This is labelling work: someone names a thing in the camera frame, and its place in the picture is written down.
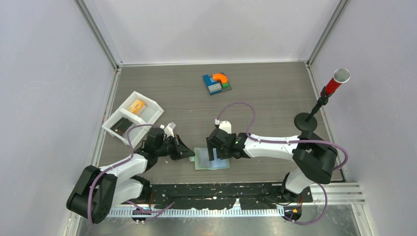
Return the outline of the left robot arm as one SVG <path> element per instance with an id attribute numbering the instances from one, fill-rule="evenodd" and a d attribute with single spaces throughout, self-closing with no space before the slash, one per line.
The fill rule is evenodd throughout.
<path id="1" fill-rule="evenodd" d="M 150 199 L 150 182 L 140 174 L 150 170 L 160 157 L 176 161 L 194 155 L 171 128 L 152 126 L 139 148 L 128 157 L 103 167 L 85 167 L 66 208 L 91 224 L 98 224 L 119 204 L 133 199 L 144 204 Z"/>

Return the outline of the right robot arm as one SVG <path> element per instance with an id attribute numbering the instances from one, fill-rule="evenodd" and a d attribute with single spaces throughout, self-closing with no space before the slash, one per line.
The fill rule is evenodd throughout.
<path id="1" fill-rule="evenodd" d="M 329 184 L 337 150 L 312 131 L 286 138 L 228 133 L 216 128 L 206 138 L 209 159 L 270 157 L 292 161 L 297 168 L 286 174 L 281 197 L 293 202 L 313 183 Z"/>

